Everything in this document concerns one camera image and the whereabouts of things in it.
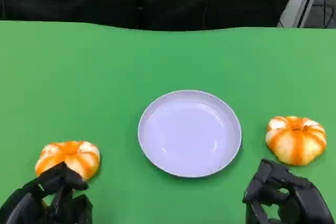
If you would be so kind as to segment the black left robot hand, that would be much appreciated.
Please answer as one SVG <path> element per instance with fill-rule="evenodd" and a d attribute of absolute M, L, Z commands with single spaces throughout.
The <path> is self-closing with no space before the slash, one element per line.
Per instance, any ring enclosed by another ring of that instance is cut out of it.
<path fill-rule="evenodd" d="M 15 190 L 1 206 L 1 223 L 92 223 L 87 182 L 61 162 Z"/>

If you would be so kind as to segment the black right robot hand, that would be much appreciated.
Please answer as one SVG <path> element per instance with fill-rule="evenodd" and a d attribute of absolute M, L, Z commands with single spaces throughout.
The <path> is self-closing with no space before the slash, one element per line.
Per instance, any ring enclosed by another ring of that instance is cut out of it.
<path fill-rule="evenodd" d="M 335 223 L 318 188 L 263 158 L 245 190 L 246 223 Z"/>

